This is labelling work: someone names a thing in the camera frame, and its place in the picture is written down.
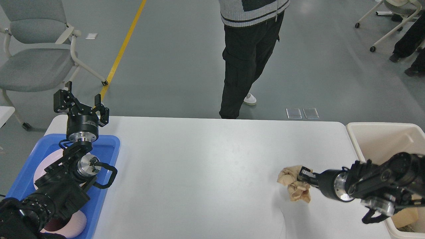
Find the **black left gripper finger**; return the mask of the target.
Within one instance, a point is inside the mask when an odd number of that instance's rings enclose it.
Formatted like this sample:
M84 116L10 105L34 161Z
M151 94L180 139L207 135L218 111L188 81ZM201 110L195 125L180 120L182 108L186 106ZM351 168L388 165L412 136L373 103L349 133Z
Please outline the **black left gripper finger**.
M101 94L97 94L94 97L94 104L95 105L92 112L95 115L97 115L97 112L99 112L100 118L98 121L98 125L100 127L104 127L109 123L110 110L109 108L105 107L103 103L101 102Z
M72 93L72 81L65 83L65 90L59 89L53 95L53 110L55 113L69 115L89 115L93 113L90 106L82 104Z

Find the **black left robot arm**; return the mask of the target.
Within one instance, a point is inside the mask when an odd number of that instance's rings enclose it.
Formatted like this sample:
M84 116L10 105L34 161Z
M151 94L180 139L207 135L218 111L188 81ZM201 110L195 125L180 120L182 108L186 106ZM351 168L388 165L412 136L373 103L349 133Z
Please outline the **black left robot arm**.
M44 175L35 182L37 189L23 200L13 197L1 201L2 239L64 239L55 233L42 233L53 219L70 219L89 200L91 186L107 189L114 182L117 169L91 156L93 142L99 137L99 127L108 124L109 109L95 96L95 105L82 104L71 92L58 90L54 111L68 115L66 138L59 142L62 157L47 166Z

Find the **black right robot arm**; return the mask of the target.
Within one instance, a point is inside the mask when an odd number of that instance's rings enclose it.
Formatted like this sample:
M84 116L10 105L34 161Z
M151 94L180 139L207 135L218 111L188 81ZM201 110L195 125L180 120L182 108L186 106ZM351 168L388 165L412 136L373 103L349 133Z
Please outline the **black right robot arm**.
M360 199L369 209L362 222L378 223L403 209L424 207L424 163L422 154L401 152L381 165L369 159L356 161L350 168L322 173L302 166L297 179L333 200Z

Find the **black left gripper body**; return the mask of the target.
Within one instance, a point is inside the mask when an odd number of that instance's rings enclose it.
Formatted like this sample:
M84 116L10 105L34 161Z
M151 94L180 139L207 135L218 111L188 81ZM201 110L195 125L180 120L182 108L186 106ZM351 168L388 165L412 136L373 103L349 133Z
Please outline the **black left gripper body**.
M99 118L96 113L79 115L67 113L66 139L70 142L95 142L99 135Z

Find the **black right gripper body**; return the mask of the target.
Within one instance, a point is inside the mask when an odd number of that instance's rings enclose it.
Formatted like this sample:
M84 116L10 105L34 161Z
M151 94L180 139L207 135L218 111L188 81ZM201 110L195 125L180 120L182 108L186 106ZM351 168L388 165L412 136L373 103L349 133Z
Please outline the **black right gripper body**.
M346 192L348 175L348 171L343 170L326 170L316 174L318 189L327 198L340 202L351 202L354 197Z

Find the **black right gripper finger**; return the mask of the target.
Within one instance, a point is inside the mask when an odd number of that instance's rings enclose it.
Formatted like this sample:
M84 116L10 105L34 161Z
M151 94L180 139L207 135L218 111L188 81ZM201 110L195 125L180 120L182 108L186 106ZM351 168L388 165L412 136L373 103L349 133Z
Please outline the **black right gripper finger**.
M319 189L317 178L297 178L297 181L302 183L303 186Z
M320 173L314 173L311 169L307 167L301 167L299 171L300 180L316 180Z

